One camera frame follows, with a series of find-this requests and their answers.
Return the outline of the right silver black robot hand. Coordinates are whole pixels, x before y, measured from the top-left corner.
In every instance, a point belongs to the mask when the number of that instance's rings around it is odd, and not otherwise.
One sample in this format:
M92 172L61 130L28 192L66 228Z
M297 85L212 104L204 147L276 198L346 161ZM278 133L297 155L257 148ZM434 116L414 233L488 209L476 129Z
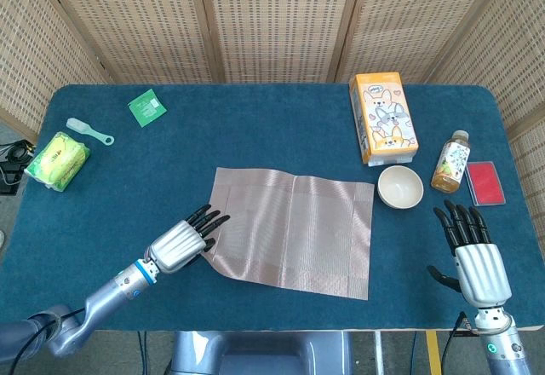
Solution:
M456 291L477 309L503 306L512 296L512 290L502 255L491 240L485 219L473 206L468 208L444 202L433 213L444 231L450 254L456 266L457 277L450 277L432 266L427 271L442 286Z

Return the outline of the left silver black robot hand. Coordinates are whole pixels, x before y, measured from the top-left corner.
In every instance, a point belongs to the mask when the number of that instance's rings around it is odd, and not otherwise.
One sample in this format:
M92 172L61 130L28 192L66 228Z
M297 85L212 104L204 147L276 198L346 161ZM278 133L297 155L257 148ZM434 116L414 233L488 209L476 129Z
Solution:
M173 274L210 251L216 243L210 235L230 218L210 208L210 204L201 206L155 239L145 251L145 262L153 262L161 273Z

